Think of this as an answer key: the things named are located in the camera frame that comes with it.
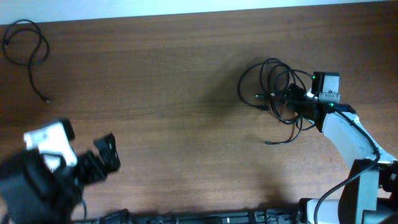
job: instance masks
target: wood grain surface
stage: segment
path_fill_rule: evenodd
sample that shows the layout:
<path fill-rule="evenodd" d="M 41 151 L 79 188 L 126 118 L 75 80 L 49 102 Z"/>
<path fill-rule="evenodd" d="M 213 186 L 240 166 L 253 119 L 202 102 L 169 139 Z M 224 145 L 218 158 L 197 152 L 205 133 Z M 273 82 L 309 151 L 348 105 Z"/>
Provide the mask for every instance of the wood grain surface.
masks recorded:
<path fill-rule="evenodd" d="M 349 168 L 316 129 L 292 144 L 264 144 L 287 139 L 292 127 L 241 103 L 236 86 L 249 65 L 269 57 L 310 73 L 339 72 L 341 102 L 398 157 L 397 2 L 39 26 L 51 53 L 34 78 L 54 101 L 40 101 L 26 68 L 0 56 L 1 159 L 20 150 L 24 132 L 59 117 L 72 121 L 77 154 L 113 132 L 122 167 L 85 189 L 89 217 L 120 208 L 266 208 L 320 197 L 345 179 Z M 32 40 L 16 37 L 10 54 L 26 60 Z M 244 82 L 246 97 L 258 93 L 257 79 Z"/>

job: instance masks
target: black bracket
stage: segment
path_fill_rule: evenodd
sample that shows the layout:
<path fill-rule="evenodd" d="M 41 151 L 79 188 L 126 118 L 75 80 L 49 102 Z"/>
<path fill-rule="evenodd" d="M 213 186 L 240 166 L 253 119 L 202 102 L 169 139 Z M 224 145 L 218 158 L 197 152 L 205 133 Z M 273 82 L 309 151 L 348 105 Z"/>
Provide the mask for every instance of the black bracket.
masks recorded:
<path fill-rule="evenodd" d="M 372 160 L 354 161 L 348 178 L 360 173 Z M 379 168 L 374 166 L 344 187 L 338 204 L 340 223 L 362 223 L 364 211 L 376 211 Z"/>
<path fill-rule="evenodd" d="M 99 157 L 91 151 L 78 157 L 75 176 L 83 185 L 94 184 L 105 180 L 110 172 L 120 168 L 120 160 L 116 152 L 116 143 L 113 134 L 95 140 L 94 145 L 99 150 Z"/>

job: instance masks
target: white robotic arm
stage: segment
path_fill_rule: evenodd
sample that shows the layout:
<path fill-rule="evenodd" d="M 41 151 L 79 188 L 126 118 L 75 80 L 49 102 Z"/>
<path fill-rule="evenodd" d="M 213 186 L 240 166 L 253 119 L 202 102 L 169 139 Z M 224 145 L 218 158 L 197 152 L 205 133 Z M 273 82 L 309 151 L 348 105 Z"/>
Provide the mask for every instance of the white robotic arm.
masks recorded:
<path fill-rule="evenodd" d="M 356 114 L 350 112 L 342 113 L 350 120 L 354 121 L 357 126 L 365 131 L 365 133 L 368 133 L 359 122 L 359 118 Z M 322 132 L 336 146 L 338 152 L 341 154 L 348 167 L 352 167 L 354 161 L 357 159 L 370 159 L 372 161 L 376 159 L 374 149 L 370 145 L 369 141 L 337 112 L 326 114 L 325 119 L 323 120 Z M 373 138 L 371 139 L 379 149 L 380 159 L 378 163 L 392 164 L 397 160 L 394 156 L 390 155 L 384 149 L 379 147 Z M 373 188 L 377 188 L 378 182 L 368 183 L 369 187 L 371 187 L 371 185 Z M 307 203 L 307 217 L 310 223 L 314 223 L 314 211 L 317 203 L 318 199 L 312 199 Z M 338 218 L 338 205 L 339 200 L 324 201 L 318 211 L 318 223 L 340 223 Z"/>
<path fill-rule="evenodd" d="M 351 168 L 346 181 L 331 191 L 344 186 L 340 200 L 318 199 L 306 201 L 306 218 L 314 220 L 317 204 L 317 223 L 379 223 L 396 210 L 396 200 L 385 201 L 377 197 L 382 186 L 394 195 L 398 184 L 395 178 L 397 159 L 382 149 L 359 122 L 350 105 L 340 105 L 338 93 L 340 76 L 337 73 L 315 72 L 311 92 L 316 103 L 310 113 L 317 128 L 336 146 Z M 308 106 L 296 110 L 308 110 Z"/>

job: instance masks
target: wire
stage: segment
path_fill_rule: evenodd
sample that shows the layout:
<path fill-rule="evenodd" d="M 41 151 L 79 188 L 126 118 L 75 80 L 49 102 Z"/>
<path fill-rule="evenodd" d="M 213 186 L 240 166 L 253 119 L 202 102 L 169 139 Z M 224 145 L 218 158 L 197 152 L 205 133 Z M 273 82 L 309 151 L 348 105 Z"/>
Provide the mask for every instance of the wire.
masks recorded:
<path fill-rule="evenodd" d="M 85 211 L 85 216 L 84 216 L 84 220 L 87 219 L 87 204 L 86 201 L 84 199 L 81 200 L 81 204 L 83 205 L 83 209 Z"/>
<path fill-rule="evenodd" d="M 345 120 L 347 120 L 347 122 L 349 122 L 350 125 L 354 126 L 355 129 L 357 129 L 370 143 L 371 147 L 373 148 L 374 154 L 376 155 L 375 160 L 372 161 L 372 163 L 370 163 L 366 168 L 364 168 L 361 172 L 359 172 L 358 174 L 342 181 L 341 183 L 339 183 L 338 185 L 334 186 L 332 189 L 330 189 L 328 192 L 326 192 L 324 195 L 322 195 L 322 197 L 319 199 L 317 205 L 315 206 L 315 210 L 314 210 L 314 214 L 313 214 L 313 219 L 314 219 L 314 223 L 318 224 L 318 211 L 319 208 L 322 204 L 322 202 L 329 196 L 331 195 L 333 192 L 335 192 L 336 190 L 340 189 L 341 187 L 344 187 L 345 185 L 351 183 L 352 181 L 354 181 L 355 179 L 357 179 L 358 177 L 360 177 L 362 174 L 364 174 L 365 172 L 367 172 L 368 170 L 372 169 L 374 166 L 377 165 L 377 163 L 380 160 L 380 152 L 379 152 L 379 148 L 376 146 L 376 144 L 374 143 L 374 141 L 371 139 L 371 137 L 363 130 L 361 129 L 353 120 L 349 119 L 347 117 L 347 115 L 345 115 L 343 112 L 341 112 L 340 110 L 333 108 L 333 110 L 335 112 L 337 112 L 338 114 L 340 114 Z"/>
<path fill-rule="evenodd" d="M 31 28 L 19 28 L 19 29 L 15 30 L 14 32 L 11 32 L 11 29 L 14 26 L 17 26 L 21 22 L 27 22 L 27 23 L 31 24 L 34 27 L 34 29 L 31 29 Z M 29 56 L 28 62 L 26 62 L 26 63 L 25 62 L 18 62 L 17 60 L 12 59 L 9 56 L 8 52 L 7 52 L 7 47 L 10 45 L 12 38 L 15 37 L 17 34 L 19 34 L 21 32 L 24 32 L 24 31 L 33 32 L 33 33 L 37 34 L 37 36 L 39 37 L 39 40 L 37 41 L 37 44 L 36 44 L 34 50 L 32 51 L 31 55 Z M 45 48 L 46 48 L 45 55 L 42 58 L 38 59 L 38 60 L 34 60 L 34 57 L 35 57 L 36 53 L 39 51 L 39 49 L 42 46 L 43 42 L 44 42 Z M 36 95 L 38 95 L 40 97 L 41 100 L 43 100 L 47 104 L 50 104 L 51 103 L 50 98 L 47 98 L 46 96 L 41 94 L 41 92 L 34 85 L 34 81 L 33 81 L 32 66 L 33 65 L 40 65 L 41 63 L 43 63 L 47 59 L 47 57 L 49 56 L 49 53 L 50 53 L 49 43 L 48 43 L 47 39 L 43 36 L 42 31 L 40 30 L 38 25 L 36 23 L 30 21 L 30 20 L 27 20 L 27 19 L 21 19 L 21 20 L 15 21 L 12 24 L 8 25 L 6 27 L 6 31 L 4 32 L 4 35 L 3 35 L 3 39 L 2 39 L 2 42 L 1 42 L 1 49 L 2 49 L 2 52 L 3 52 L 4 56 L 6 57 L 6 59 L 8 61 L 10 61 L 11 63 L 13 63 L 15 65 L 26 66 L 27 67 L 27 72 L 28 72 L 28 75 L 29 75 L 29 82 L 30 82 L 30 85 L 31 85 L 33 91 L 36 93 Z"/>
<path fill-rule="evenodd" d="M 260 74 L 259 74 L 259 84 L 261 86 L 261 89 L 263 91 L 263 95 L 261 95 L 262 97 L 264 97 L 265 99 L 269 100 L 269 106 L 266 105 L 255 105 L 252 103 L 249 103 L 246 99 L 244 99 L 244 97 L 242 96 L 241 93 L 241 83 L 244 80 L 244 78 L 248 75 L 248 73 L 250 71 L 252 71 L 254 68 L 259 67 L 260 68 Z M 275 73 L 275 71 L 277 70 L 277 68 L 282 69 L 281 72 L 277 73 L 274 79 L 274 82 L 272 84 L 271 82 L 271 76 L 272 74 Z M 238 82 L 238 96 L 239 99 L 249 105 L 252 106 L 254 108 L 260 109 L 260 110 L 264 110 L 264 111 L 268 111 L 269 108 L 271 108 L 274 116 L 283 124 L 294 124 L 297 129 L 298 129 L 298 133 L 292 138 L 290 137 L 288 140 L 286 141 L 281 141 L 281 142 L 272 142 L 272 141 L 265 141 L 265 144 L 268 145 L 276 145 L 276 144 L 287 144 L 290 143 L 294 140 L 296 140 L 302 131 L 307 131 L 309 129 L 312 129 L 315 127 L 315 125 L 311 125 L 307 128 L 302 128 L 303 125 L 303 116 L 301 114 L 298 114 L 297 116 L 293 117 L 293 118 L 289 118 L 289 119 L 285 119 L 283 117 L 281 117 L 280 113 L 279 113 L 279 109 L 277 106 L 277 100 L 276 98 L 278 98 L 284 91 L 286 91 L 289 87 L 290 82 L 296 84 L 296 82 L 300 82 L 301 86 L 303 87 L 303 89 L 305 91 L 307 91 L 307 88 L 305 87 L 304 82 L 302 81 L 302 79 L 298 76 L 298 73 L 304 74 L 307 77 L 312 78 L 312 75 L 304 72 L 302 70 L 297 70 L 297 69 L 293 69 L 291 68 L 289 65 L 287 65 L 286 63 L 284 63 L 283 61 L 277 59 L 277 58 L 269 58 L 267 60 L 265 60 L 264 62 L 261 63 L 256 63 L 253 66 L 249 67 L 246 71 L 243 72 L 243 74 L 241 75 L 241 78 L 239 79 Z M 281 77 L 285 77 L 285 83 L 283 85 L 282 88 L 278 89 L 277 84 L 278 84 L 278 80 Z M 312 99 L 310 99 L 309 101 L 306 101 L 305 103 L 310 103 L 310 104 L 314 104 L 314 102 L 312 102 L 315 99 L 315 95 L 312 97 Z"/>

